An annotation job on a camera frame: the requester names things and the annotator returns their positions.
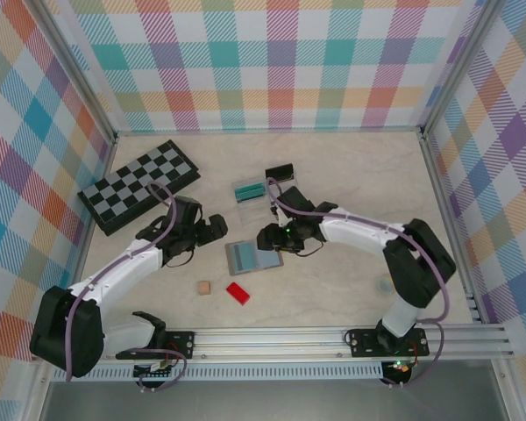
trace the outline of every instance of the black and white checkered board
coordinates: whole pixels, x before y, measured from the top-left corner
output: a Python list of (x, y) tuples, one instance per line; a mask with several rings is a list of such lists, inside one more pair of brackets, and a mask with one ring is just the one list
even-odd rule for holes
[(161, 182), (175, 194), (200, 177), (197, 170), (169, 140), (89, 186), (78, 196), (102, 231), (111, 235), (158, 203), (146, 188), (148, 182)]

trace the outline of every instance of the wooden floor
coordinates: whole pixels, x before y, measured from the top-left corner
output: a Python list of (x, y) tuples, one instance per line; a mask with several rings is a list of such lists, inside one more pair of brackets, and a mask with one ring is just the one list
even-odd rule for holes
[[(138, 158), (168, 137), (121, 138), (113, 170)], [(265, 168), (292, 162), (301, 192), (314, 204), (328, 201), (363, 216), (388, 222), (427, 221), (449, 248), (423, 156), (413, 132), (196, 134), (172, 136), (200, 168), (201, 179), (184, 190), (201, 202), (204, 216), (222, 214), (229, 233), (195, 251), (182, 268), (162, 268), (129, 292), (108, 319), (120, 320), (143, 310), (175, 328), (375, 325), (394, 296), (383, 295), (377, 280), (387, 272), (384, 260), (358, 249), (326, 244), (308, 259), (284, 254), (284, 266), (230, 277), (224, 245), (253, 239), (273, 222), (270, 214), (245, 226), (232, 184), (262, 176)], [(121, 253), (135, 234), (166, 208), (159, 205), (109, 237), (95, 229), (84, 276)], [(199, 281), (210, 281), (209, 296), (197, 294)], [(227, 292), (240, 284), (251, 299), (241, 306)], [(457, 275), (446, 323), (471, 323)], [(425, 311), (442, 311), (437, 299)]]

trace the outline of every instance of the wooden cube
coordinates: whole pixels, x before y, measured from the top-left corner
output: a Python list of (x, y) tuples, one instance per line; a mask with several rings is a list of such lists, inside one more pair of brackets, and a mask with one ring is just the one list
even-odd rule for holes
[(210, 282), (209, 281), (200, 281), (197, 290), (199, 291), (199, 296), (209, 296), (210, 295)]

